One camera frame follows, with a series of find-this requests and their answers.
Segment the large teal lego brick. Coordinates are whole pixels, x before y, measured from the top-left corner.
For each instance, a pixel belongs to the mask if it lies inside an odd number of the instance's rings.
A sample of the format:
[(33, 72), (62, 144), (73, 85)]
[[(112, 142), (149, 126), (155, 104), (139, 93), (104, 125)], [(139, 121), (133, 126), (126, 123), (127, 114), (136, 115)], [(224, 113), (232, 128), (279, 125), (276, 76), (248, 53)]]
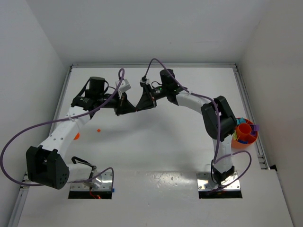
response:
[(240, 125), (240, 124), (242, 124), (242, 123), (247, 123), (247, 122), (246, 122), (246, 119), (243, 118), (243, 117), (237, 118), (236, 121), (237, 121), (237, 125)]

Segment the blue arch lego piece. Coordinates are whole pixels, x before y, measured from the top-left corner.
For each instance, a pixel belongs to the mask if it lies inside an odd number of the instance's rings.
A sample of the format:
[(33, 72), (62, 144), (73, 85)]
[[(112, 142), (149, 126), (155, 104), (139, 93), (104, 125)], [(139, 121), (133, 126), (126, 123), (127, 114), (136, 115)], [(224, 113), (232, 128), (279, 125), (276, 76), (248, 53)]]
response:
[(246, 140), (237, 140), (237, 141), (242, 144), (248, 144), (248, 141), (246, 141)]

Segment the purple stepped lego brick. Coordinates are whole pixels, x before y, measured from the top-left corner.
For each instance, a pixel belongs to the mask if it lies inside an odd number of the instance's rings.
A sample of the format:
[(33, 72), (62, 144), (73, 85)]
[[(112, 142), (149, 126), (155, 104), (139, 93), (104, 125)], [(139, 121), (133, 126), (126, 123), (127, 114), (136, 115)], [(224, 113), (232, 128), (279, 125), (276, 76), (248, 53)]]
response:
[(250, 127), (253, 132), (259, 131), (259, 124), (251, 124)]

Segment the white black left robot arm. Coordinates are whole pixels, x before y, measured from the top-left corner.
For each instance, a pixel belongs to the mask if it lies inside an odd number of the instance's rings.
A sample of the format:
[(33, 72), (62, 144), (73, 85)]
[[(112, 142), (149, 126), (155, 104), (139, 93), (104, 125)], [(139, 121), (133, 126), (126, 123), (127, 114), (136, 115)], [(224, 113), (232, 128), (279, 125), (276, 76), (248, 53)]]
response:
[(117, 91), (107, 94), (106, 80), (90, 77), (82, 90), (73, 98), (66, 114), (67, 121), (57, 125), (51, 135), (38, 147), (31, 146), (26, 152), (27, 175), (30, 181), (55, 189), (70, 182), (89, 182), (96, 166), (78, 157), (66, 164), (64, 157), (71, 142), (100, 108), (112, 108), (117, 115), (133, 113), (135, 107), (127, 100), (129, 82), (120, 78)]

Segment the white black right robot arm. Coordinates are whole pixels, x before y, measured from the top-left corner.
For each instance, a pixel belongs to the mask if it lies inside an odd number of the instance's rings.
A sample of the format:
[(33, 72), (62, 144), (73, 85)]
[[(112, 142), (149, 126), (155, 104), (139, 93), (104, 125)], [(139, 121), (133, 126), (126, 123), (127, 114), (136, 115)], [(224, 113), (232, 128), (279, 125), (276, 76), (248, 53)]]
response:
[(236, 127), (236, 118), (223, 96), (211, 99), (190, 93), (187, 88), (178, 84), (173, 70), (160, 71), (161, 84), (153, 87), (146, 76), (140, 81), (143, 94), (136, 110), (142, 111), (157, 106), (157, 100), (167, 100), (177, 106), (187, 107), (202, 115), (206, 132), (214, 144), (214, 158), (211, 164), (213, 181), (221, 184), (233, 175), (235, 167), (232, 162), (232, 134)]

